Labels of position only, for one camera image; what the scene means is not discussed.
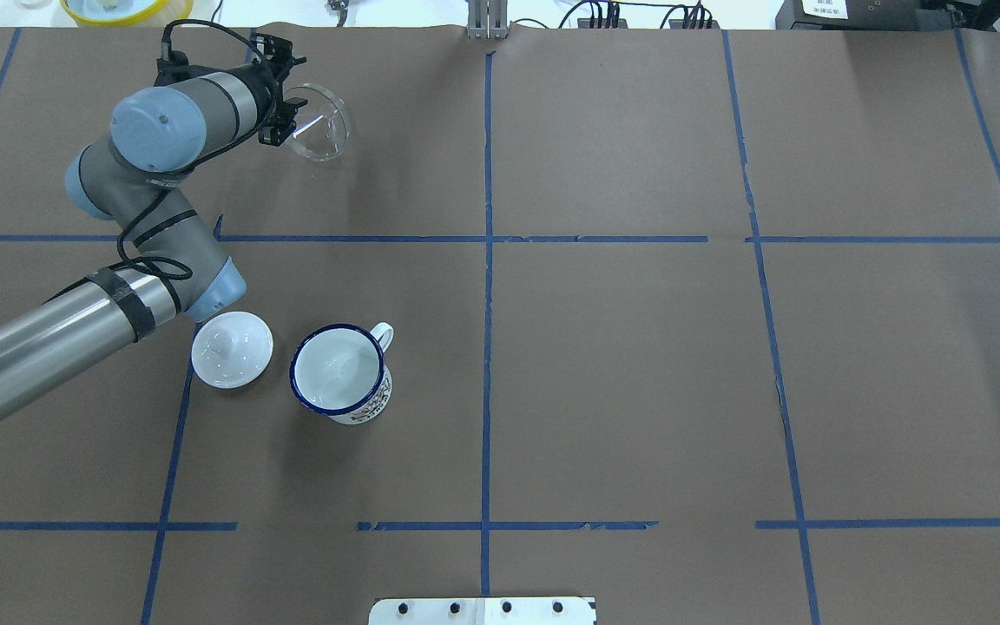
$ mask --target yellow container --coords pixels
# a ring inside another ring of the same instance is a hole
[[[88,27],[108,25],[151,25],[161,27],[172,20],[191,15],[192,0],[121,0],[119,7],[107,11],[99,0],[60,0],[76,23]]]

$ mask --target mug handle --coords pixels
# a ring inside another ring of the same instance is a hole
[[[393,331],[392,326],[384,323],[384,321],[376,324],[376,327],[373,327],[369,333],[376,338],[381,352],[388,352],[388,345],[392,345],[392,337],[396,336],[396,331]]]

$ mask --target white lid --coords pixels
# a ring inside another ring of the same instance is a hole
[[[250,312],[224,312],[203,326],[191,344],[191,366],[215,388],[237,388],[261,375],[273,358],[273,333]]]

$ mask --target blue rim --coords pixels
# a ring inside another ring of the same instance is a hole
[[[364,336],[366,337],[366,339],[369,339],[369,343],[372,343],[373,348],[377,349],[377,360],[380,361],[379,363],[380,368],[378,368],[377,370],[377,381],[376,383],[373,383],[372,388],[369,389],[369,392],[366,392],[365,396],[362,397],[361,400],[358,401],[356,404],[346,408],[338,408],[336,411],[331,411],[330,408],[322,408],[320,406],[316,406],[313,403],[310,403],[310,401],[306,400],[306,398],[303,397],[303,395],[299,391],[299,387],[295,386],[295,361],[299,360],[299,355],[301,352],[303,352],[303,348],[305,348],[306,344],[310,343],[311,339],[313,339],[314,337],[321,335],[322,332],[330,332],[330,331],[354,331],[360,333],[361,336]],[[295,395],[295,398],[299,400],[299,403],[303,404],[303,407],[307,408],[309,411],[317,412],[320,415],[336,416],[336,417],[338,415],[348,415],[350,414],[350,412],[356,411],[361,406],[365,406],[366,401],[369,401],[370,399],[372,399],[374,395],[377,395],[377,389],[380,388],[381,381],[385,380],[385,351],[384,349],[380,348],[380,344],[377,343],[376,338],[374,338],[372,334],[366,331],[364,328],[360,328],[358,326],[355,326],[354,324],[332,324],[326,326],[325,328],[319,328],[317,329],[317,331],[311,332],[310,335],[308,335],[308,337],[303,339],[303,343],[299,344],[299,347],[295,349],[295,355],[293,356],[293,363],[290,365],[290,367],[288,367],[288,379],[289,381],[291,381],[291,386],[293,387],[293,395]]]

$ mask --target metal bracket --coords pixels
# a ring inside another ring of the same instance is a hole
[[[382,600],[369,625],[596,625],[591,597],[490,597]]]
[[[469,39],[507,39],[508,0],[469,0]]]

